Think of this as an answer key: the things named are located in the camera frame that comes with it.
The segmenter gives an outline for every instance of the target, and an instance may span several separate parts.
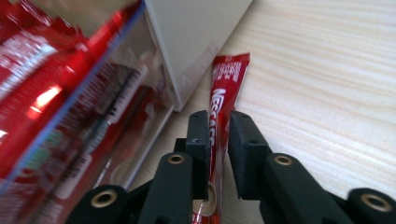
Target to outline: wood grain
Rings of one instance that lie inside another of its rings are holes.
[[[297,159],[345,198],[372,188],[396,198],[396,2],[256,0],[222,54],[249,51],[236,109],[275,152]],[[169,120],[135,183],[185,137],[188,115],[208,109],[210,76]],[[225,162],[223,223],[262,223],[236,198]]]

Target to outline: light wood surface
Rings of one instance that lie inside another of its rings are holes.
[[[372,188],[396,198],[396,1],[255,0],[222,54],[251,53],[236,109],[275,152],[300,160],[345,198]],[[174,113],[135,183],[185,137],[190,113],[208,109],[210,75]],[[225,224],[262,223],[257,202],[237,199],[225,161]]]

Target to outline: bolt hole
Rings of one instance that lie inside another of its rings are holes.
[[[321,223],[323,223],[323,224],[338,224],[338,222],[336,222],[336,221],[334,221],[333,219],[328,218],[328,217],[324,217],[324,218],[322,219],[322,222],[321,222]]]
[[[113,189],[104,190],[91,199],[91,205],[96,208],[107,207],[117,200],[117,192]]]
[[[184,157],[181,155],[173,155],[168,158],[168,161],[172,164],[181,164],[184,161]]]
[[[389,212],[392,206],[385,199],[374,194],[363,194],[361,200],[369,207],[380,212]]]
[[[276,156],[275,161],[281,165],[291,165],[293,161],[287,156]]]

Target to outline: red wrapper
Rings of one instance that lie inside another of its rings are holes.
[[[227,150],[229,120],[249,61],[249,53],[219,56],[214,60],[209,116],[211,145],[209,199],[193,202],[193,224],[220,223],[222,174],[224,155]]]

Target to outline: black mechanical part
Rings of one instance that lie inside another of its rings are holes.
[[[192,158],[173,152],[161,158],[139,224],[189,223],[192,211]]]
[[[396,223],[396,202],[374,189],[353,189],[349,192],[345,210],[355,223]]]
[[[289,223],[353,223],[330,194],[292,156],[281,153],[269,155],[262,172]]]
[[[238,196],[259,200],[262,197],[260,167],[272,151],[253,119],[244,113],[231,113],[228,153]]]
[[[186,153],[193,159],[193,198],[207,200],[210,144],[206,111],[202,110],[190,115],[185,146]]]
[[[120,223],[125,204],[127,204],[125,189],[103,185],[85,194],[65,223]]]

